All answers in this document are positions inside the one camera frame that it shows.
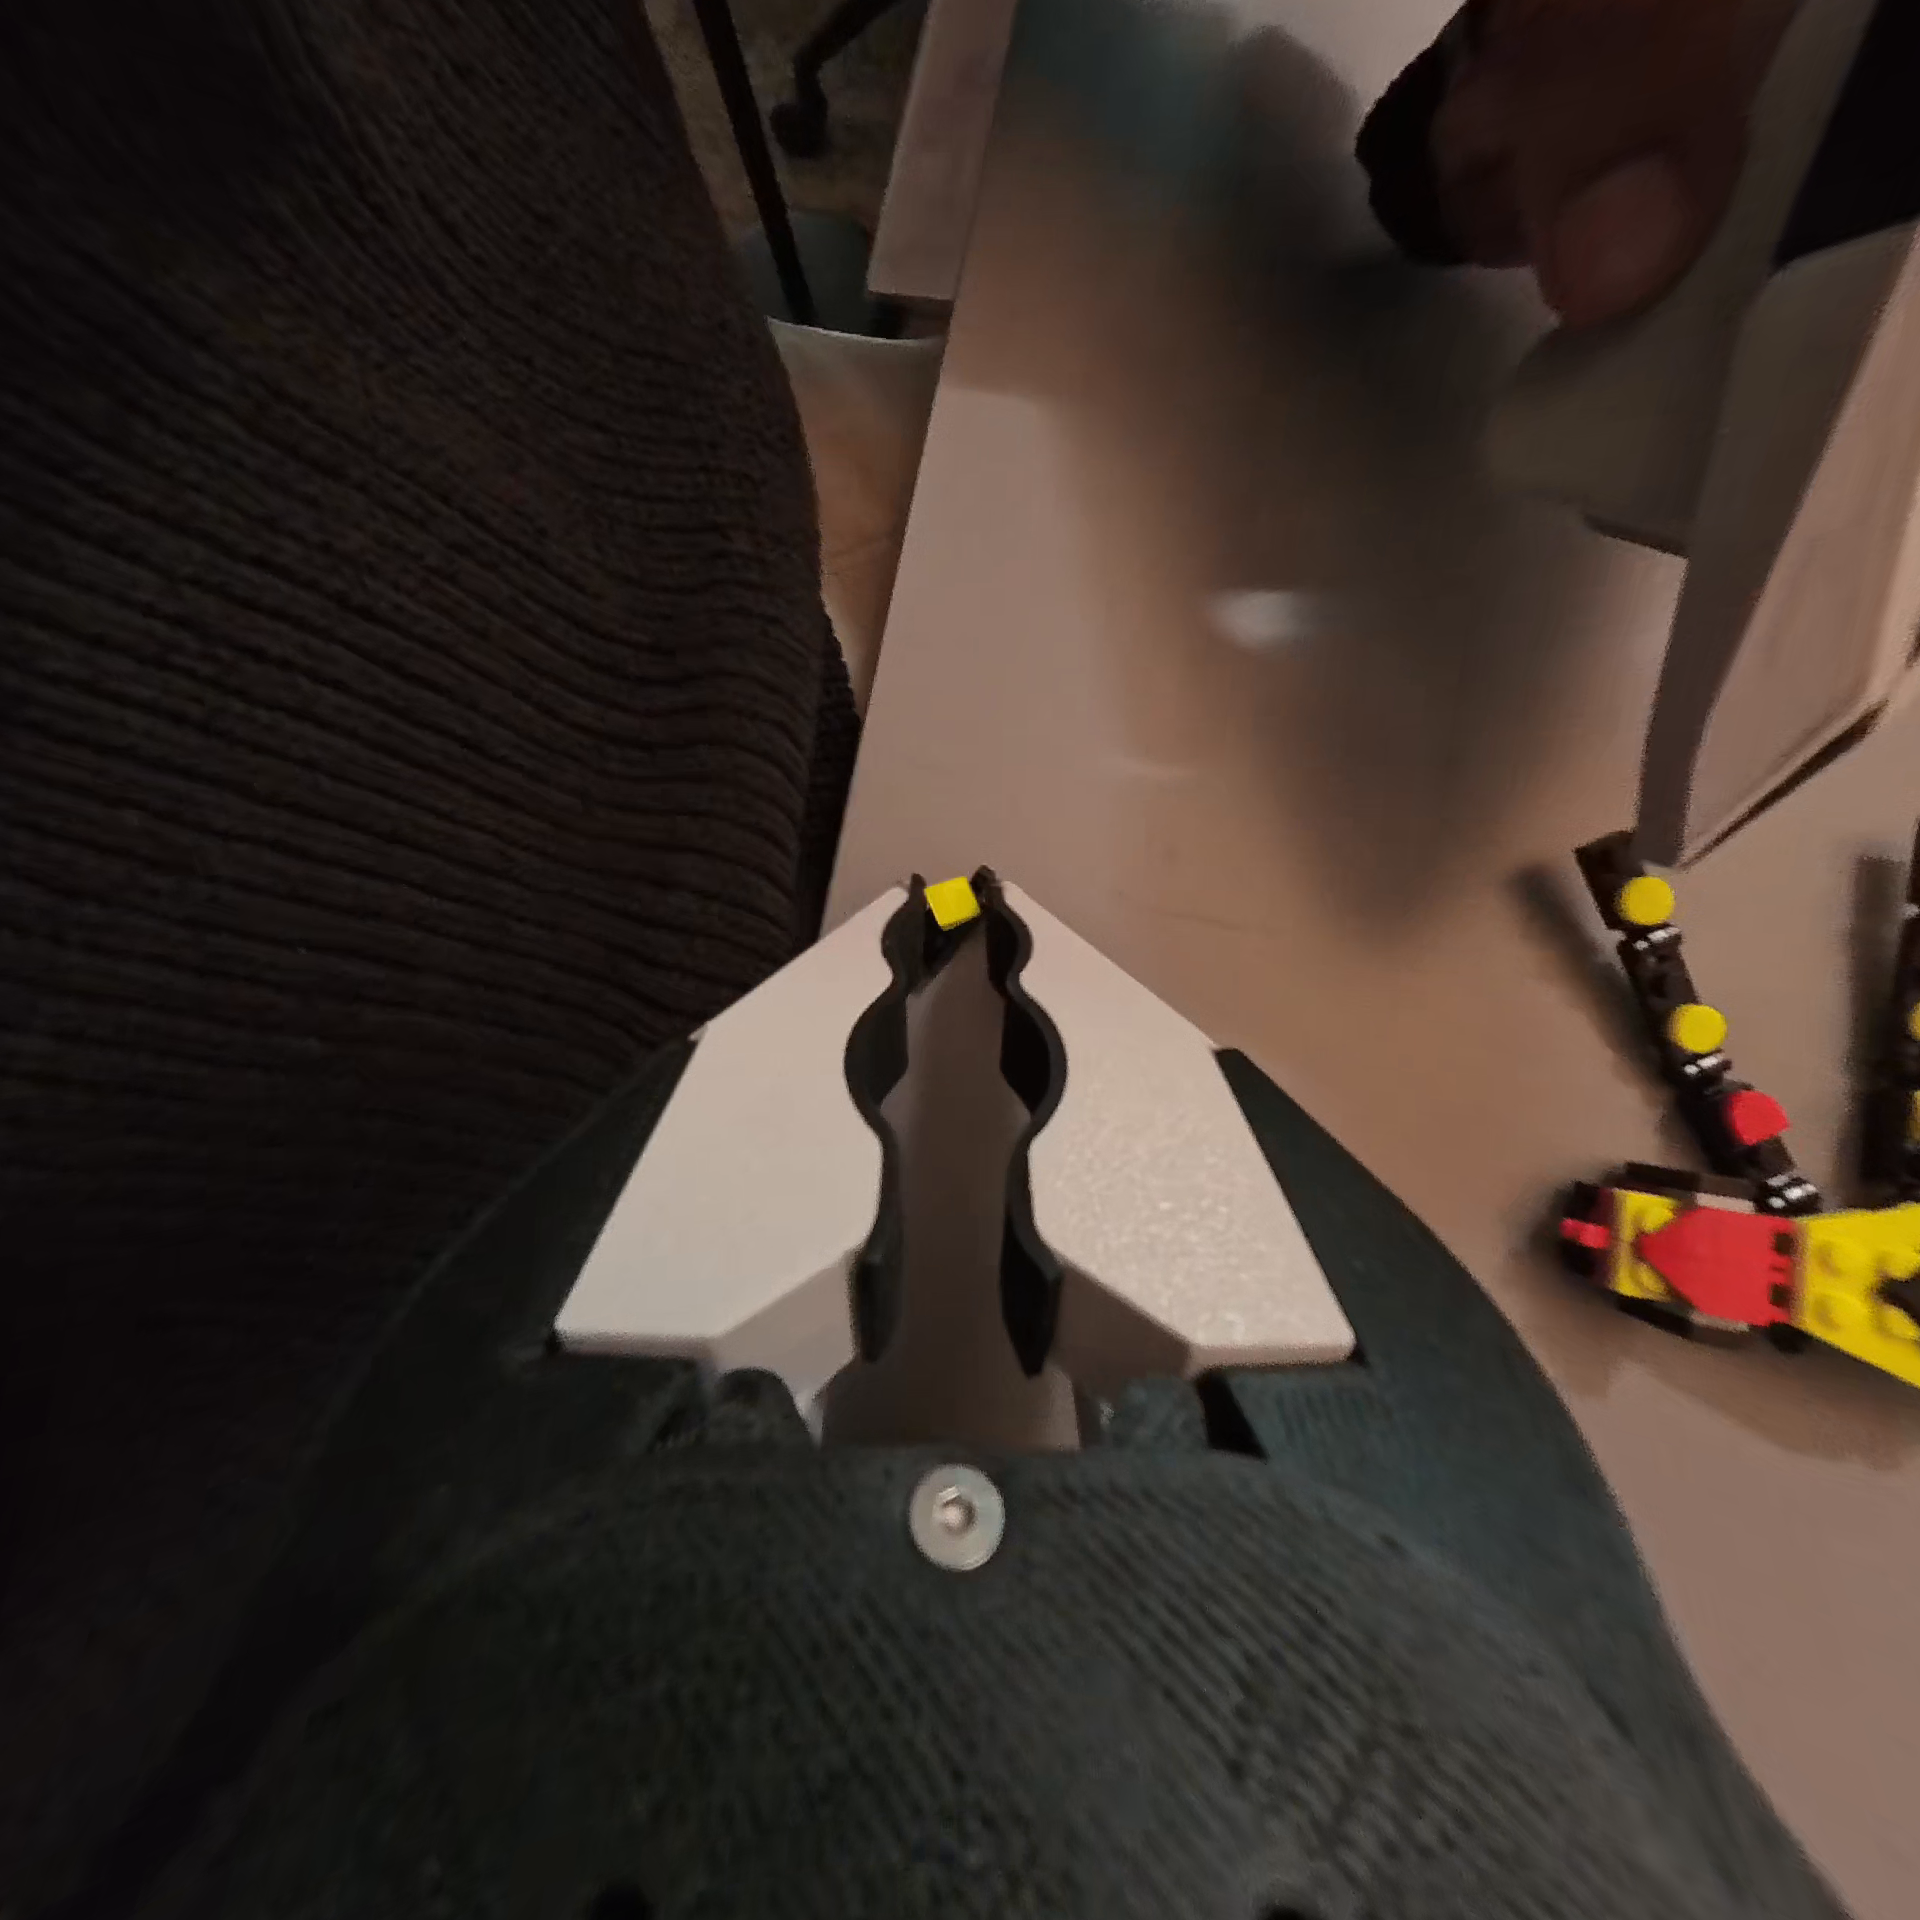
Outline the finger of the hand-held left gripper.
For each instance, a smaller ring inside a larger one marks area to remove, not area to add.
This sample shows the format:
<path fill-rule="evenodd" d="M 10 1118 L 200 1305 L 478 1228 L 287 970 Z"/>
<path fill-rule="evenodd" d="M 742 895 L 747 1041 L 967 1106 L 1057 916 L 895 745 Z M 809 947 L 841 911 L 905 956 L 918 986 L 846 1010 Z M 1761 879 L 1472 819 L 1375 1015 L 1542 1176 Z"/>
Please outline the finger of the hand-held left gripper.
<path fill-rule="evenodd" d="M 1639 854 L 1684 868 L 1915 686 L 1919 231 L 1767 276 L 1735 339 L 1652 699 Z"/>

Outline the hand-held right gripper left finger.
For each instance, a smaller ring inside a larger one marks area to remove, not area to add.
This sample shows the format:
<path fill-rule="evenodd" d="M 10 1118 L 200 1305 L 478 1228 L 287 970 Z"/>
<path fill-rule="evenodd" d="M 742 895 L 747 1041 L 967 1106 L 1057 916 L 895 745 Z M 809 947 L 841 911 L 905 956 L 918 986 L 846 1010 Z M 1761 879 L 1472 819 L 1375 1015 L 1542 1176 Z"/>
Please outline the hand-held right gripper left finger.
<path fill-rule="evenodd" d="M 570 1354 L 846 1370 L 900 1318 L 883 1102 L 926 976 L 926 884 L 880 895 L 696 1039 L 558 1313 Z"/>

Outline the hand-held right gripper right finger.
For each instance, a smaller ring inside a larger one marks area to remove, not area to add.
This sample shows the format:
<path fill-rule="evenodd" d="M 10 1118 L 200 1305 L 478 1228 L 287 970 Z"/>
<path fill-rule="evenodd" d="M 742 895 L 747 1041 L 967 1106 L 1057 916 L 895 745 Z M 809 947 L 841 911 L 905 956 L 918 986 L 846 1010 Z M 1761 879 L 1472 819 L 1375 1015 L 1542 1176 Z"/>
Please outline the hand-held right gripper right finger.
<path fill-rule="evenodd" d="M 999 1314 L 1026 1377 L 1340 1364 L 1350 1314 L 1219 1047 L 994 871 L 975 875 L 1023 1110 Z"/>

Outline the black yellow red lego model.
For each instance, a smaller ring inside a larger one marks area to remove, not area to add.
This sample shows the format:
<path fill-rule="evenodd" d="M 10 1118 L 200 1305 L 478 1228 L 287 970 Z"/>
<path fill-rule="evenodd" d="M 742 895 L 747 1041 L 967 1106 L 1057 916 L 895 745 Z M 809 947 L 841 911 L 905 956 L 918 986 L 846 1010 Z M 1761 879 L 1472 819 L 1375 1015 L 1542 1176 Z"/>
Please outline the black yellow red lego model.
<path fill-rule="evenodd" d="M 1623 1164 L 1575 1185 L 1567 1267 L 1690 1337 L 1838 1354 L 1919 1387 L 1919 859 L 1908 859 L 1860 1118 L 1865 1208 L 1832 1208 L 1800 1168 L 1785 1110 L 1744 1081 L 1729 1020 L 1698 993 L 1670 879 L 1628 833 L 1575 854 L 1704 1171 Z"/>

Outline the person's black knit clothing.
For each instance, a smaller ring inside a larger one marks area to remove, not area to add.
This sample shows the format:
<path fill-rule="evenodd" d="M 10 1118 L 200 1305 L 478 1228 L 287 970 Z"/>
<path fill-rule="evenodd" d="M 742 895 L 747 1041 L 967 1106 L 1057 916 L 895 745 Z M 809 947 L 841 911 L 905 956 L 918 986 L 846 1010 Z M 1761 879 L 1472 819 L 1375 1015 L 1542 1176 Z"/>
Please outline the person's black knit clothing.
<path fill-rule="evenodd" d="M 816 916 L 858 721 L 642 4 L 6 4 L 6 1916 L 427 1270 Z"/>

